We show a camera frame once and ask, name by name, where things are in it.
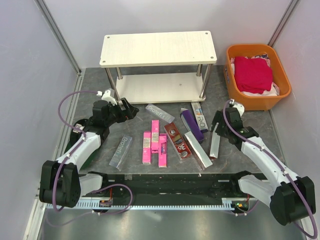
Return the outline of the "purple toothpaste box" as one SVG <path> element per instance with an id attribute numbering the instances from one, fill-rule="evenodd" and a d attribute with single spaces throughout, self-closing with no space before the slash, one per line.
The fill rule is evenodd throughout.
<path id="1" fill-rule="evenodd" d="M 183 122 L 184 126 L 189 132 L 192 132 L 196 140 L 201 144 L 205 137 L 200 131 L 197 122 L 195 121 L 192 113 L 189 109 L 181 108 L 180 109 L 180 119 Z"/>

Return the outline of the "silver red toothpaste box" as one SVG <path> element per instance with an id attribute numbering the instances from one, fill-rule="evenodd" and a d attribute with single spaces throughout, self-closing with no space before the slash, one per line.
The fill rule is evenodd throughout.
<path id="1" fill-rule="evenodd" d="M 221 137 L 216 133 L 217 128 L 218 128 L 218 123 L 215 125 L 211 133 L 210 151 L 209 151 L 209 157 L 211 159 L 217 159 L 219 155 Z"/>

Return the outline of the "white RiO toothpaste box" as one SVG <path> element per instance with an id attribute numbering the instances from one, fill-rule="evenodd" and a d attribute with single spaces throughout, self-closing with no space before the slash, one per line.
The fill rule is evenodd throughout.
<path id="1" fill-rule="evenodd" d="M 195 121 L 196 121 L 200 131 L 202 133 L 208 132 L 209 128 L 208 128 L 201 104 L 199 102 L 192 102 L 191 107 L 192 107 Z"/>

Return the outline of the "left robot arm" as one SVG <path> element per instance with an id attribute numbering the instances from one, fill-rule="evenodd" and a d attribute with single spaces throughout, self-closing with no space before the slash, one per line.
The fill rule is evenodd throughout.
<path id="1" fill-rule="evenodd" d="M 39 200 L 54 207 L 73 208 L 80 197 L 95 193 L 106 196 L 110 185 L 100 173 L 79 175 L 80 168 L 98 150 L 110 133 L 110 126 L 136 117 L 139 109 L 122 98 L 122 106 L 115 101 L 98 100 L 93 104 L 92 116 L 80 121 L 81 128 L 73 134 L 73 145 L 57 160 L 42 165 Z"/>

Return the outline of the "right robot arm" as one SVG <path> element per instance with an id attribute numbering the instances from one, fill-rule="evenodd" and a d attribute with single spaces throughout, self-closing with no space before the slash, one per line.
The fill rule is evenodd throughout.
<path id="1" fill-rule="evenodd" d="M 233 196 L 253 196 L 268 206 L 283 226 L 316 213 L 313 181 L 285 166 L 252 127 L 243 125 L 241 113 L 235 106 L 216 111 L 211 129 L 249 157 L 267 179 L 264 182 L 246 170 L 238 172 L 229 184 Z"/>

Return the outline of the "silver backed toothpaste box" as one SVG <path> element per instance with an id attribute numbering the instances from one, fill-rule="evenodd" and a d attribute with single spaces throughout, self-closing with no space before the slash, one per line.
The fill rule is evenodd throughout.
<path id="1" fill-rule="evenodd" d="M 184 134 L 184 139 L 202 170 L 213 165 L 212 161 L 191 131 Z"/>

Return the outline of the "red 3D toothpaste box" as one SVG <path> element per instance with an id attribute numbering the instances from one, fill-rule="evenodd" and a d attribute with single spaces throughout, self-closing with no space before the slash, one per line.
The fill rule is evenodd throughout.
<path id="1" fill-rule="evenodd" d="M 182 134 L 180 133 L 174 122 L 166 124 L 164 126 L 164 130 L 175 152 L 177 153 L 180 162 L 192 155 L 191 150 L 189 149 L 187 143 L 185 142 Z"/>

